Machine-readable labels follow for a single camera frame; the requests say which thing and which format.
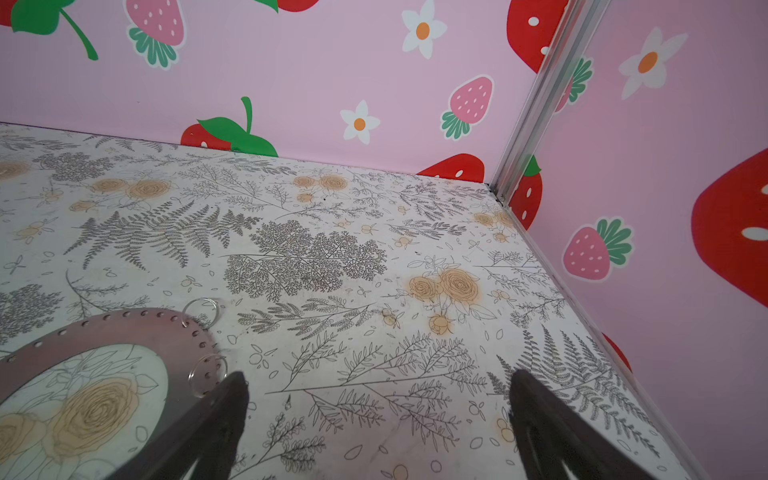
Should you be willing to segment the aluminium corner post right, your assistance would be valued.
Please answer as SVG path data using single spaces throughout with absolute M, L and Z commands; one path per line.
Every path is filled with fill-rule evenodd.
M 535 153 L 578 59 L 585 53 L 608 10 L 608 1 L 570 1 L 554 32 L 548 53 L 526 98 L 490 189 L 509 204 L 528 161 Z

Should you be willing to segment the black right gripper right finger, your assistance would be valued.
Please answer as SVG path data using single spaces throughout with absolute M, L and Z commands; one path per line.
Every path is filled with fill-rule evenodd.
M 512 430 L 528 479 L 649 479 L 527 370 L 510 378 Z

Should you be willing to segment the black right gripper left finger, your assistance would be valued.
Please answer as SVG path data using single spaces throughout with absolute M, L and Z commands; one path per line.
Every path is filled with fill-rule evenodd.
M 244 432 L 249 391 L 242 372 L 229 374 L 112 479 L 227 479 Z

